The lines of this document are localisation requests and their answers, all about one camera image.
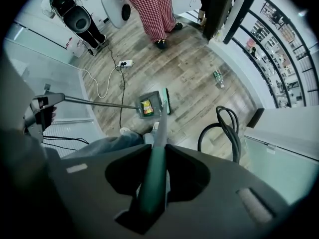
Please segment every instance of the power strip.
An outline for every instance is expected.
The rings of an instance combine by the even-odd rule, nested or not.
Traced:
[[[132,67],[133,66],[133,60],[121,60],[120,62],[119,62],[119,64],[118,64],[118,67],[121,67],[121,64],[122,63],[125,63],[125,65],[124,66],[122,66],[122,67]]]

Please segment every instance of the plaid pants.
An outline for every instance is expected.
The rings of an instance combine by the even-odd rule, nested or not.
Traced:
[[[139,12],[146,34],[152,42],[166,39],[165,32],[171,32],[176,25],[171,0],[130,0]]]

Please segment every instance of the wooden floor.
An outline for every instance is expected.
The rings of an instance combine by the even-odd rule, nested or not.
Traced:
[[[144,93],[161,90],[169,91],[171,115],[168,117],[169,143],[197,149],[201,131],[209,124],[217,122],[216,107],[231,108],[240,121],[240,137],[243,143],[245,125],[256,111],[256,107],[246,88],[231,69],[207,47],[201,33],[184,25],[181,31],[168,34],[169,49],[161,51],[150,43],[144,33],[141,21],[135,11],[125,27],[114,28],[110,23],[103,31],[110,41],[110,48],[116,63],[133,59],[132,68],[123,69],[126,89],[125,105],[134,105],[135,99]],[[96,57],[88,53],[73,61],[73,65],[90,71],[99,82],[100,95],[105,94],[110,72],[114,68],[111,52],[104,48]],[[213,72],[220,69],[225,88],[217,85]],[[93,101],[121,103],[123,80],[120,72],[114,71],[110,79],[107,96],[97,96],[95,82],[83,73],[88,96]],[[93,107],[102,131],[108,136],[119,135],[120,109]],[[227,113],[225,121],[230,122]],[[150,132],[154,121],[139,119],[134,110],[123,109],[122,126],[140,134]],[[220,128],[207,133],[202,143],[202,151],[214,156],[231,159],[231,144]],[[249,166],[246,155],[241,164]]]

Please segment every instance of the white cable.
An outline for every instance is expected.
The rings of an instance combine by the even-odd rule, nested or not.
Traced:
[[[107,87],[107,89],[106,89],[105,95],[102,96],[102,97],[101,97],[100,94],[99,94],[99,84],[98,84],[97,80],[92,77],[92,75],[90,74],[90,72],[89,72],[88,70],[86,70],[86,69],[79,69],[79,68],[77,68],[77,69],[80,70],[80,71],[85,71],[85,72],[87,72],[87,73],[89,74],[89,76],[91,77],[91,79],[94,80],[94,81],[96,82],[96,85],[98,86],[98,87],[97,87],[97,92],[98,92],[99,98],[104,98],[104,97],[106,97],[106,95],[108,94],[109,84],[110,84],[110,78],[111,78],[111,75],[112,75],[113,71],[114,71],[116,68],[117,68],[117,66],[114,67],[113,70],[112,70],[112,72],[110,73],[110,76],[109,76],[109,79],[108,79],[108,87]]]

